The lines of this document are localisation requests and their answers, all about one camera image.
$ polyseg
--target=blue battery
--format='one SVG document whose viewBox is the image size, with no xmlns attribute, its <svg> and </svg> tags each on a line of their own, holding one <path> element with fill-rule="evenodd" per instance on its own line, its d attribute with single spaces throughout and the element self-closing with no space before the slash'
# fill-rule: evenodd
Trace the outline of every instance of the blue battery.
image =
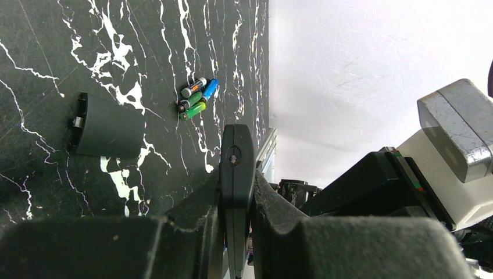
<svg viewBox="0 0 493 279">
<path fill-rule="evenodd" d="M 214 94 L 218 85 L 219 81 L 217 79 L 213 78 L 210 80 L 209 85 L 207 85 L 202 95 L 206 101 Z"/>
</svg>

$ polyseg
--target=white wall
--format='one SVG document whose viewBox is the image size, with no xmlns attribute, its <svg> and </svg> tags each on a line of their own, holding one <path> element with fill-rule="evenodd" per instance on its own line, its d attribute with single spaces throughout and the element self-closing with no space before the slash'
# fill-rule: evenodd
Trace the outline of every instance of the white wall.
<svg viewBox="0 0 493 279">
<path fill-rule="evenodd" d="M 493 1 L 270 0 L 277 180 L 325 187 L 417 131 L 416 100 L 460 78 L 485 92 Z"/>
</svg>

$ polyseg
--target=green battery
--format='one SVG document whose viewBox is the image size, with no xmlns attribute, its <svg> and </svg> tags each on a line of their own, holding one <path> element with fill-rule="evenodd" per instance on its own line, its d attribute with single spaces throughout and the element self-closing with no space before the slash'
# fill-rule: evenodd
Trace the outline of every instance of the green battery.
<svg viewBox="0 0 493 279">
<path fill-rule="evenodd" d="M 187 109 L 189 109 L 195 103 L 200 101 L 201 98 L 202 98 L 202 93 L 200 91 L 193 93 L 190 96 L 190 98 L 180 101 L 180 103 L 178 104 L 178 112 L 179 113 L 185 112 Z"/>
<path fill-rule="evenodd" d="M 183 120 L 188 120 L 199 114 L 199 112 L 203 111 L 204 109 L 205 109 L 205 103 L 198 102 L 194 104 L 191 108 L 187 109 L 185 112 L 180 113 L 180 118 Z"/>
</svg>

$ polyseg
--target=marble countertop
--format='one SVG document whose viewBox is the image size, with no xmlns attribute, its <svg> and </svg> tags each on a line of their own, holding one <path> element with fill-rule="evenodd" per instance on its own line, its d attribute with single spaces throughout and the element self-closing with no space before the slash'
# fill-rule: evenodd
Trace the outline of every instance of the marble countertop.
<svg viewBox="0 0 493 279">
<path fill-rule="evenodd" d="M 225 124 L 268 124 L 267 1 L 0 2 L 0 232 L 44 216 L 164 214 L 219 164 Z M 193 78 L 219 90 L 191 121 Z M 145 118 L 138 158 L 67 151 L 80 92 Z"/>
</svg>

